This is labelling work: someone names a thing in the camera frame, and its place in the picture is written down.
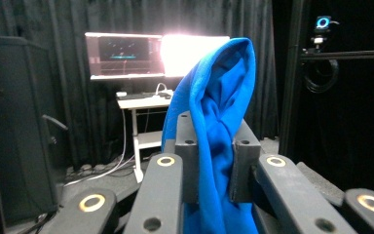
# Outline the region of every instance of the fabric fold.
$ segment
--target fabric fold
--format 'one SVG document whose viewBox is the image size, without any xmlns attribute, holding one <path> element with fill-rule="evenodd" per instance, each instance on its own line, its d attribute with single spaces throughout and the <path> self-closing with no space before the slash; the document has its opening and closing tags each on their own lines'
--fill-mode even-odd
<svg viewBox="0 0 374 234">
<path fill-rule="evenodd" d="M 231 39 L 202 58 L 174 92 L 163 144 L 175 138 L 177 117 L 190 110 L 199 146 L 199 205 L 187 205 L 185 233 L 257 233 L 251 204 L 229 200 L 232 141 L 255 86 L 251 41 Z"/>
</svg>

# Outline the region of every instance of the computer monitor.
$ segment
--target computer monitor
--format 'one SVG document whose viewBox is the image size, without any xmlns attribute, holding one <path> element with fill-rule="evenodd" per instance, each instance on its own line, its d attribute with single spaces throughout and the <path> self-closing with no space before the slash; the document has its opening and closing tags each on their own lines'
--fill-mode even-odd
<svg viewBox="0 0 374 234">
<path fill-rule="evenodd" d="M 228 36 L 87 32 L 92 80 L 184 77 Z"/>
<path fill-rule="evenodd" d="M 163 77 L 160 35 L 87 32 L 91 79 Z"/>
</svg>

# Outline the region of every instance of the desk leg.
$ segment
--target desk leg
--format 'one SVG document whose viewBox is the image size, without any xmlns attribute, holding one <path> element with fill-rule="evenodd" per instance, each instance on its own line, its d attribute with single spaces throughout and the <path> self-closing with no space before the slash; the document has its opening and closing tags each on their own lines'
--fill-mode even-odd
<svg viewBox="0 0 374 234">
<path fill-rule="evenodd" d="M 135 174 L 136 181 L 140 183 L 144 178 L 144 174 L 142 173 L 142 170 L 141 170 L 141 159 L 140 159 L 139 147 L 138 147 L 138 127 L 136 123 L 136 110 L 135 109 L 131 111 L 131 117 L 132 117 L 132 139 L 133 139 L 134 157 L 135 157 L 134 174 Z"/>
</svg>

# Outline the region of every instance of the white desk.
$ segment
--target white desk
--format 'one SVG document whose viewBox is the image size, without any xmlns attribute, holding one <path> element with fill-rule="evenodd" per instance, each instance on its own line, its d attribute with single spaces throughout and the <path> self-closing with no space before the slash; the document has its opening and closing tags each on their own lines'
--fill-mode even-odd
<svg viewBox="0 0 374 234">
<path fill-rule="evenodd" d="M 137 109 L 150 109 L 169 106 L 171 99 L 165 99 L 163 97 L 149 97 L 142 99 L 127 99 L 118 100 L 118 104 L 121 109 L 128 109 L 131 111 L 132 117 L 132 140 L 134 146 L 135 156 L 135 177 L 137 182 L 141 182 L 144 178 L 144 174 L 141 170 L 141 159 L 139 150 L 144 148 L 157 147 L 161 145 L 162 131 L 149 132 L 144 134 L 138 133 L 138 127 L 136 122 L 136 110 Z"/>
</svg>

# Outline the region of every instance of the bright light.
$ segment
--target bright light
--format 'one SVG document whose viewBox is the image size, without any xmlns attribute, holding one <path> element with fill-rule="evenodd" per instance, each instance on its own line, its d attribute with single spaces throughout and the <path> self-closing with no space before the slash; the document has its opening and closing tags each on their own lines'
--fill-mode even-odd
<svg viewBox="0 0 374 234">
<path fill-rule="evenodd" d="M 218 49 L 229 39 L 228 36 L 164 36 L 161 57 L 166 76 L 185 76 L 202 57 Z"/>
</svg>

